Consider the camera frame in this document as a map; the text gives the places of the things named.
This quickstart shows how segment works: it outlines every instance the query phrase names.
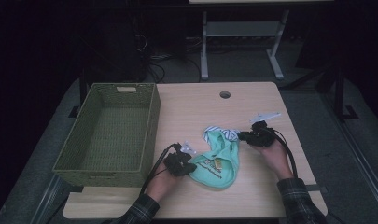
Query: wrist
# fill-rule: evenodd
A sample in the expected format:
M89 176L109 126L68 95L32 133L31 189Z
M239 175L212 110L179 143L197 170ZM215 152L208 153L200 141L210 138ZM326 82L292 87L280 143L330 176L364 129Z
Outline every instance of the wrist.
M290 169L284 169L276 172L276 176L278 177L279 180L283 179L290 179L293 178L294 175L291 173Z

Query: person's right hand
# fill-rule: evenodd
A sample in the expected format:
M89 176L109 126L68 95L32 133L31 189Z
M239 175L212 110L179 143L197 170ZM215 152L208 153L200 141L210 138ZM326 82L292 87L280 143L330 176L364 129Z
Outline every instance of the person's right hand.
M279 180L294 177L287 161L287 153L279 141L274 140L269 147L250 146L262 155Z

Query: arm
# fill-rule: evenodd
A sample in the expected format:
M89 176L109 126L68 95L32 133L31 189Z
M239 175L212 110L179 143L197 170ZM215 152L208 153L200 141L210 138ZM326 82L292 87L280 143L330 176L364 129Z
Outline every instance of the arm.
M255 147L279 179L277 187L287 214L287 223L327 223L325 216L313 204L304 182L294 178L287 162L285 149L278 141L269 147Z
M111 224L147 224L156 215L160 209L160 201L167 196L167 194L175 188L183 176L171 175L165 167L165 164L160 163L156 171L156 176L150 181L147 186L145 194L133 203L128 211L118 219L111 222Z

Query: hand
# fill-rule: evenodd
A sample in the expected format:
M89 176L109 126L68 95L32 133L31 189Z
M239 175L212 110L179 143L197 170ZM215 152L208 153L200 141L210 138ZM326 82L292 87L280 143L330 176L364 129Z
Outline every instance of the hand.
M250 146L262 155L279 180L293 178L287 161L287 153L279 141L274 140L269 147Z
M183 179L183 176L174 176L166 170L163 161L157 168L156 176L148 183L146 194L159 203Z

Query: round hole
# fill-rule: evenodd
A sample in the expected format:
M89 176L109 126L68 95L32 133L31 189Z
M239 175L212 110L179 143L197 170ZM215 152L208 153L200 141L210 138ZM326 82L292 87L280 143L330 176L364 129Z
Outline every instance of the round hole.
M221 91L220 92L220 97L223 99L229 99L231 94L228 91Z

